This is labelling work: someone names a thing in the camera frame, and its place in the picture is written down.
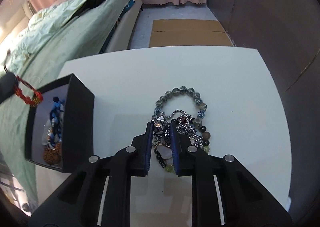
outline bed frame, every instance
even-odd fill
[[[136,0],[130,10],[124,14],[107,46],[106,53],[127,50],[141,6],[142,1]]]

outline white shell pendant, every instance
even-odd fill
[[[173,166],[173,158],[167,159],[165,163],[167,164],[167,166]]]
[[[194,146],[194,144],[195,144],[195,139],[194,139],[194,138],[190,138],[190,142],[191,142],[191,145]]]
[[[167,147],[165,147],[163,145],[156,145],[155,148],[159,151],[159,153],[160,153],[161,157],[163,158],[163,160],[172,158],[172,151],[171,151],[170,148],[167,148]]]

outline cardboard box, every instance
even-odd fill
[[[153,21],[149,47],[181,45],[233,46],[219,21],[197,19]]]

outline tabletop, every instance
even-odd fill
[[[286,205],[291,179],[287,120],[274,81],[255,49],[177,46],[126,50],[65,63],[59,77],[74,73],[95,95],[94,153],[114,155],[144,134],[155,102],[186,86],[207,104],[203,125],[211,133],[209,154],[234,155]],[[165,103],[166,114],[182,109],[196,117],[188,96]],[[37,166],[42,202],[68,176]],[[191,178],[165,172],[152,152],[147,177],[131,183],[131,226],[191,226]]]

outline red cord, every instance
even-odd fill
[[[25,86],[27,86],[28,88],[30,88],[31,90],[33,90],[35,96],[32,98],[30,97],[26,97],[23,95],[22,90],[19,88],[19,86],[15,86],[15,94],[20,97],[26,104],[29,104],[30,106],[37,106],[39,103],[41,103],[43,101],[43,96],[41,94],[41,92],[39,92],[38,90],[36,90],[35,88],[33,88],[28,82],[26,82],[25,80],[23,80],[22,78],[20,78],[19,76],[16,76],[17,80],[22,82]]]

